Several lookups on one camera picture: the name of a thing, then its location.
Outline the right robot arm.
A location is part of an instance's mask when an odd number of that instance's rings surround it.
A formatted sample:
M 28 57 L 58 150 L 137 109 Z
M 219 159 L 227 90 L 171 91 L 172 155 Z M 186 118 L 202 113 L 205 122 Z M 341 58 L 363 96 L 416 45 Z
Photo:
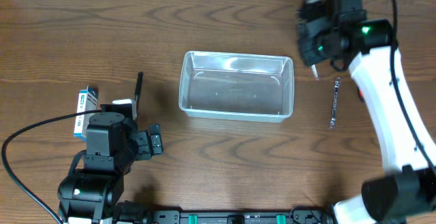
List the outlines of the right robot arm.
M 384 175 L 335 203 L 327 223 L 405 223 L 435 210 L 435 143 L 408 87 L 398 19 L 369 20 L 362 0 L 302 0 L 298 50 L 306 66 L 348 71 L 376 131 Z

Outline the silver ratchet wrench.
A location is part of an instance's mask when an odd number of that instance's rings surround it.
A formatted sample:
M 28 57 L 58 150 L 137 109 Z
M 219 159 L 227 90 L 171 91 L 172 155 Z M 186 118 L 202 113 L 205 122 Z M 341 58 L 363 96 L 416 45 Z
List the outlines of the silver ratchet wrench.
M 330 119 L 329 127 L 334 129 L 337 121 L 337 100 L 339 94 L 339 87 L 341 85 L 341 78 L 334 79 L 334 89 L 333 89 L 333 103 L 332 103 L 332 116 Z

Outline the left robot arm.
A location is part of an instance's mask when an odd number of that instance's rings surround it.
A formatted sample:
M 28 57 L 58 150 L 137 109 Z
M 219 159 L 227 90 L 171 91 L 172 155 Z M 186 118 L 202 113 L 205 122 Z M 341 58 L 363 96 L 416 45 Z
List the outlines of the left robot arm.
M 145 207 L 120 202 L 124 177 L 136 161 L 164 151 L 161 127 L 138 130 L 136 122 L 116 112 L 89 119 L 87 148 L 76 154 L 58 188 L 59 216 L 64 223 L 152 223 Z

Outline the black yellow precision screwdriver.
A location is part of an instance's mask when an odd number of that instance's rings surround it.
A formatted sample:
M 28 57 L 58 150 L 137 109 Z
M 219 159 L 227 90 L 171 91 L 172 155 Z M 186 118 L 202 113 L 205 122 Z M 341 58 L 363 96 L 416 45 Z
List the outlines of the black yellow precision screwdriver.
M 312 72 L 313 72 L 313 75 L 314 75 L 315 79 L 319 80 L 319 76 L 318 76 L 318 73 L 317 73 L 316 65 L 312 65 L 311 69 L 312 69 Z

